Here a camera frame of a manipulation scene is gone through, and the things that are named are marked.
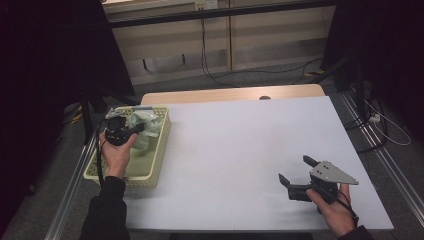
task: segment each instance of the aluminum rail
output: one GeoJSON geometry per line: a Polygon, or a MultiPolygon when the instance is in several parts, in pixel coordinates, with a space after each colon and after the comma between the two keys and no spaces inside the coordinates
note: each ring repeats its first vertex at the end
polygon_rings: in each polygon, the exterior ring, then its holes
{"type": "MultiPolygon", "coordinates": [[[[342,95],[342,101],[345,104],[346,108],[349,110],[350,114],[354,119],[357,119],[359,115],[356,113],[355,101],[352,97],[346,97],[342,95]]],[[[379,143],[378,136],[374,129],[366,123],[364,126],[360,127],[362,134],[367,139],[368,143],[371,146],[377,146],[379,143]]],[[[408,181],[406,176],[400,170],[399,166],[396,164],[396,161],[383,146],[374,150],[377,158],[380,160],[383,167],[386,169],[390,178],[395,183],[396,187],[399,189],[399,192],[405,198],[412,212],[417,217],[417,220],[421,223],[421,226],[424,227],[424,201],[421,196],[416,192],[415,188],[408,181]]]]}
{"type": "Polygon", "coordinates": [[[247,14],[255,14],[255,13],[281,12],[281,11],[298,10],[298,9],[328,7],[328,6],[335,6],[341,2],[342,2],[341,0],[303,0],[303,1],[266,4],[266,5],[257,5],[257,6],[221,8],[221,9],[212,9],[212,10],[205,10],[205,11],[174,13],[174,14],[166,14],[166,15],[159,15],[159,16],[152,16],[152,17],[124,18],[124,19],[110,20],[109,22],[106,22],[106,23],[62,26],[60,29],[85,31],[85,30],[102,29],[102,28],[123,28],[123,27],[133,27],[133,26],[150,25],[150,24],[167,23],[167,22],[181,22],[181,21],[196,20],[196,19],[207,19],[207,18],[239,16],[239,15],[247,15],[247,14]]]}

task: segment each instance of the wire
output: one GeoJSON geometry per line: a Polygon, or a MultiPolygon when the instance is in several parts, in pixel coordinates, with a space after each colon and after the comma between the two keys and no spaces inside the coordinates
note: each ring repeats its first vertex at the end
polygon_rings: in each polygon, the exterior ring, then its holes
{"type": "Polygon", "coordinates": [[[222,83],[222,82],[217,81],[215,79],[216,77],[213,77],[212,74],[209,72],[208,61],[207,61],[207,58],[206,58],[206,41],[205,41],[206,30],[205,30],[205,20],[204,19],[201,19],[200,21],[202,23],[202,70],[203,70],[203,73],[208,78],[212,79],[217,84],[238,88],[238,86],[236,86],[236,85],[228,84],[228,83],[222,83]]]}
{"type": "Polygon", "coordinates": [[[327,192],[325,189],[318,187],[323,193],[325,193],[327,196],[331,197],[335,202],[337,202],[338,204],[342,205],[344,208],[346,208],[351,214],[352,214],[352,219],[353,222],[355,223],[355,227],[358,226],[358,221],[359,221],[359,217],[358,215],[356,215],[355,211],[353,211],[352,206],[350,205],[350,201],[349,199],[346,197],[346,195],[344,195],[340,190],[338,190],[340,193],[343,194],[343,196],[346,198],[347,202],[349,205],[347,205],[346,203],[344,203],[343,201],[341,201],[339,198],[333,196],[331,193],[327,192]]]}
{"type": "Polygon", "coordinates": [[[392,231],[389,231],[389,233],[390,233],[390,235],[392,235],[392,237],[393,237],[394,240],[397,240],[396,235],[392,231]]]}
{"type": "Polygon", "coordinates": [[[342,191],[340,191],[340,189],[337,189],[337,191],[338,191],[339,193],[341,193],[341,194],[342,194],[342,196],[346,199],[346,202],[347,202],[347,204],[349,204],[349,207],[352,207],[352,205],[350,205],[350,199],[349,199],[349,198],[347,198],[347,197],[346,197],[346,195],[345,195],[342,191]]]}
{"type": "Polygon", "coordinates": [[[106,121],[106,119],[103,119],[102,121],[100,121],[99,122],[99,124],[97,125],[97,128],[96,128],[96,132],[94,133],[95,134],[95,143],[96,143],[96,151],[97,151],[97,162],[96,162],[96,165],[97,165],[97,176],[99,177],[99,184],[100,184],[100,187],[103,187],[103,183],[104,183],[104,178],[103,178],[103,169],[102,169],[102,153],[101,153],[101,148],[99,147],[99,135],[100,135],[100,127],[101,127],[101,125],[102,125],[102,123],[103,122],[105,122],[106,121]]]}
{"type": "Polygon", "coordinates": [[[300,78],[298,80],[296,80],[294,83],[292,83],[294,85],[294,84],[296,84],[297,82],[299,82],[302,79],[303,74],[305,72],[306,66],[308,66],[312,62],[315,62],[317,60],[321,60],[322,59],[322,57],[315,58],[315,59],[310,60],[309,62],[307,62],[307,63],[305,63],[305,64],[303,64],[303,65],[301,65],[299,67],[296,67],[296,68],[293,68],[293,69],[288,69],[288,70],[281,70],[281,71],[245,70],[245,71],[234,71],[234,72],[229,72],[229,73],[224,73],[224,74],[221,74],[221,75],[215,75],[215,76],[213,76],[209,72],[209,67],[208,67],[207,57],[206,57],[206,40],[205,40],[206,30],[205,30],[205,20],[204,19],[201,19],[200,21],[202,23],[202,70],[203,70],[203,73],[205,74],[205,76],[209,77],[214,82],[216,82],[216,83],[218,83],[220,85],[225,85],[225,86],[239,88],[239,86],[235,86],[235,85],[227,84],[227,83],[222,83],[222,82],[219,82],[219,81],[216,80],[217,78],[222,78],[222,77],[225,77],[225,76],[228,76],[228,75],[233,75],[233,74],[239,74],[239,73],[270,73],[270,74],[277,74],[277,73],[287,73],[287,72],[292,72],[292,71],[296,71],[296,70],[299,70],[299,69],[303,69],[302,75],[300,76],[300,78]]]}
{"type": "Polygon", "coordinates": [[[409,137],[409,135],[398,125],[396,125],[393,121],[391,121],[390,119],[388,119],[386,116],[384,116],[382,113],[380,113],[379,111],[377,111],[373,106],[371,106],[371,104],[368,103],[368,101],[365,101],[365,103],[372,108],[376,113],[380,114],[381,117],[383,117],[385,120],[389,121],[391,124],[393,124],[395,127],[397,127],[403,134],[405,134],[405,136],[408,138],[408,142],[407,143],[399,143],[396,142],[395,140],[389,138],[386,134],[384,134],[378,127],[377,124],[374,122],[374,126],[375,128],[384,136],[386,137],[388,140],[390,140],[391,142],[400,145],[400,146],[407,146],[411,143],[411,138],[409,137]]]}
{"type": "Polygon", "coordinates": [[[296,84],[296,83],[298,83],[300,80],[302,80],[303,75],[305,74],[305,68],[306,68],[306,66],[308,66],[308,65],[309,65],[309,64],[311,64],[312,62],[315,62],[315,61],[320,60],[320,59],[322,59],[322,58],[315,58],[315,59],[313,59],[313,60],[311,60],[311,61],[309,61],[309,62],[305,63],[305,64],[303,65],[303,68],[302,68],[302,75],[300,75],[299,79],[297,79],[297,80],[296,80],[294,83],[292,83],[291,85],[295,85],[295,84],[296,84]]]}
{"type": "Polygon", "coordinates": [[[324,9],[325,7],[322,8],[321,10],[321,18],[322,18],[322,23],[324,24],[324,38],[327,37],[327,24],[325,23],[325,19],[324,19],[324,9]]]}
{"type": "MultiPolygon", "coordinates": [[[[356,92],[356,89],[353,87],[353,85],[351,85],[351,87],[350,87],[354,92],[356,92]]],[[[379,107],[380,107],[380,109],[381,109],[381,112],[382,112],[382,114],[384,115],[384,111],[383,111],[383,107],[382,107],[382,105],[381,105],[381,102],[380,102],[380,100],[376,97],[376,99],[377,99],[377,102],[378,102],[378,105],[379,105],[379,107]]],[[[365,103],[367,103],[369,106],[371,106],[371,104],[369,104],[365,99],[364,99],[364,102],[365,103]]],[[[373,150],[375,150],[375,149],[377,149],[377,148],[380,148],[380,147],[382,147],[384,144],[386,144],[387,143],[387,139],[388,139],[388,135],[389,135],[389,133],[388,133],[388,128],[387,128],[387,123],[386,123],[386,119],[385,118],[383,118],[383,121],[381,121],[381,125],[383,126],[383,132],[384,132],[384,134],[383,134],[383,139],[379,139],[378,137],[377,137],[377,139],[378,139],[378,143],[375,145],[375,146],[372,146],[372,147],[370,147],[370,148],[366,148],[366,149],[363,149],[363,150],[356,150],[356,153],[358,153],[358,154],[360,154],[360,153],[366,153],[366,152],[369,152],[369,151],[373,151],[373,150]]]]}

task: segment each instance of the black sleeve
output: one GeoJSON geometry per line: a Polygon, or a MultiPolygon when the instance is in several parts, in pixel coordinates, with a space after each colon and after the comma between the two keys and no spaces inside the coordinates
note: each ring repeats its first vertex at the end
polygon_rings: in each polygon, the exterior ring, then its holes
{"type": "Polygon", "coordinates": [[[125,182],[106,177],[99,196],[91,199],[80,240],[130,239],[125,226],[127,205],[122,200],[124,192],[125,182]]]}
{"type": "Polygon", "coordinates": [[[337,240],[373,240],[374,238],[364,226],[360,226],[337,240]]]}

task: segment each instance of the white table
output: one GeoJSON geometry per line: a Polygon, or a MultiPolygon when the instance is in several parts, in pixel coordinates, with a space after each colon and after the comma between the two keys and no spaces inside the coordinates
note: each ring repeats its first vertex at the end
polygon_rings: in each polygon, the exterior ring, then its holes
{"type": "Polygon", "coordinates": [[[165,231],[327,229],[313,203],[291,201],[278,180],[310,180],[302,156],[359,180],[359,224],[393,225],[328,97],[170,104],[172,127],[156,189],[126,192],[127,227],[165,231]]]}

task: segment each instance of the human hand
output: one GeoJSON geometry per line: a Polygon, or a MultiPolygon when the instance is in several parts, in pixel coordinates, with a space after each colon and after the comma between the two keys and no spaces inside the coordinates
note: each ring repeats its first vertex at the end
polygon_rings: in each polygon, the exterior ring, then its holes
{"type": "Polygon", "coordinates": [[[108,167],[107,175],[122,179],[130,161],[130,149],[137,140],[137,134],[132,134],[128,141],[121,146],[107,142],[104,132],[100,134],[99,139],[103,145],[102,154],[108,167]]]}
{"type": "MultiPolygon", "coordinates": [[[[340,184],[340,192],[338,198],[340,201],[344,202],[346,205],[350,205],[350,194],[349,194],[349,185],[340,184]]],[[[325,218],[330,230],[336,234],[337,237],[346,235],[355,229],[355,223],[353,222],[352,214],[345,207],[340,205],[338,202],[328,204],[322,199],[319,193],[315,192],[312,189],[306,191],[308,197],[314,202],[319,209],[321,209],[322,215],[325,218]]]]}

